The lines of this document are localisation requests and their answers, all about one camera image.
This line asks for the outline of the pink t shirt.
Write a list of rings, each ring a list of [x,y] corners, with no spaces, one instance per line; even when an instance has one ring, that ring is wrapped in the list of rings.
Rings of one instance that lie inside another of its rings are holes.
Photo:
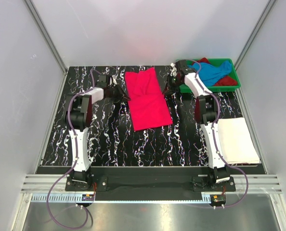
[[[158,128],[172,124],[172,118],[160,89],[155,69],[126,72],[125,82],[134,131]]]

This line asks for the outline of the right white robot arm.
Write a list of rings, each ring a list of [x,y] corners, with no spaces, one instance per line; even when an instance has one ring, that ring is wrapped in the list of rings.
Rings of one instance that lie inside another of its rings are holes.
[[[170,64],[170,74],[163,90],[163,94],[177,91],[180,85],[186,85],[195,96],[195,121],[203,131],[207,154],[208,154],[208,176],[202,183],[194,185],[204,188],[209,187],[214,191],[225,191],[230,183],[230,172],[225,162],[221,142],[219,139],[218,120],[220,118],[219,98],[213,94],[200,79],[202,67],[189,67],[187,60],[178,60]]]

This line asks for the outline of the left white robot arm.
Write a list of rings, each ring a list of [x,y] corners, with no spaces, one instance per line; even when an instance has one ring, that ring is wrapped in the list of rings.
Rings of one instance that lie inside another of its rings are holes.
[[[70,134],[72,148],[71,169],[67,172],[67,184],[86,191],[92,187],[91,164],[88,158],[88,130],[92,122],[92,105],[105,98],[116,101],[129,101],[116,77],[100,74],[92,79],[92,87],[66,98],[64,111],[66,127]]]

